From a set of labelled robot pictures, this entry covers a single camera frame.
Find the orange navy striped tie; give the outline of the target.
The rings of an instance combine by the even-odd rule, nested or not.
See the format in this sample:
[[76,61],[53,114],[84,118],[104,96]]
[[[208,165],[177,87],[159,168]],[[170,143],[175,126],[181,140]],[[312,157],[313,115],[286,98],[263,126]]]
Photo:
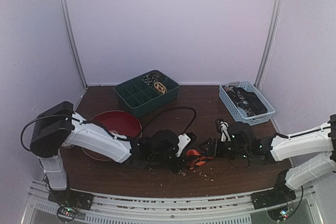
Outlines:
[[188,150],[186,152],[186,166],[188,170],[195,170],[203,166],[209,161],[212,161],[214,156],[208,155],[205,151],[198,151],[196,149]]

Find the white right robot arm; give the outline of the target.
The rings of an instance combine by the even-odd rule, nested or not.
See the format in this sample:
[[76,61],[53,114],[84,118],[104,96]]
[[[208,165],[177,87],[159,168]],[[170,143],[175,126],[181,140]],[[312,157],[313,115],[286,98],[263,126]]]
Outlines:
[[315,128],[294,134],[280,134],[258,139],[251,126],[244,122],[231,125],[216,120],[220,138],[210,138],[200,144],[207,157],[235,158],[244,156],[260,163],[275,163],[295,156],[315,153],[305,163],[280,172],[269,192],[272,203],[279,204],[289,192],[329,172],[335,172],[335,115]]

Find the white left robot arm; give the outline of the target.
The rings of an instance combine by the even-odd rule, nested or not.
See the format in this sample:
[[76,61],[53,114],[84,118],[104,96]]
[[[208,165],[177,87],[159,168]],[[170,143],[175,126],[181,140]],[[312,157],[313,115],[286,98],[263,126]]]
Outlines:
[[180,135],[171,130],[159,130],[150,137],[134,137],[113,133],[102,123],[86,120],[73,110],[73,104],[64,101],[28,122],[20,133],[34,126],[29,146],[23,149],[38,157],[48,179],[51,195],[64,205],[71,205],[76,197],[69,188],[59,149],[63,145],[79,146],[112,159],[116,163],[136,168],[165,165],[178,173],[184,162],[185,148],[194,141],[192,133]]

